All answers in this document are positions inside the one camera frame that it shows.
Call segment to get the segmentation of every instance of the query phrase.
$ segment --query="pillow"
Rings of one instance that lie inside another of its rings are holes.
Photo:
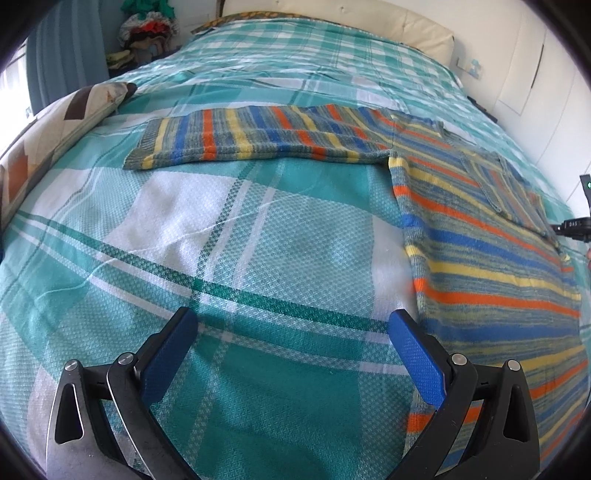
[[[39,112],[0,158],[2,232],[53,164],[136,90],[124,82],[91,85]]]

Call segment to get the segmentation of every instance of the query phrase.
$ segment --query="green cloth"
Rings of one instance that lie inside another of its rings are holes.
[[[160,12],[165,17],[174,18],[174,8],[168,4],[168,0],[125,0],[121,10],[129,15]]]

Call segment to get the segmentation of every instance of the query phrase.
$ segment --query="cream headboard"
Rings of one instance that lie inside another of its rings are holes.
[[[223,15],[284,12],[359,28],[414,47],[449,66],[453,32],[415,12],[381,0],[226,0]]]

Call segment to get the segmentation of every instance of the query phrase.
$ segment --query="blue curtain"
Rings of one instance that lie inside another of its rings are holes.
[[[109,79],[99,7],[99,0],[62,0],[29,36],[27,82],[34,114]]]

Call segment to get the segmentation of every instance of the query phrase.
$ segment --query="plaid bedspread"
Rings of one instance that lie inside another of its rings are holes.
[[[147,123],[247,105],[389,108],[501,153],[551,221],[570,212],[449,70],[350,28],[237,21],[121,79],[137,94],[57,162],[5,234],[2,421],[44,466],[64,362],[111,362],[189,304],[200,335],[154,414],[200,475],[386,477],[404,451],[413,386],[385,320],[398,307],[417,315],[388,170],[293,158],[123,170]],[[589,348],[582,246],[562,248]],[[546,462],[574,425],[555,418]]]

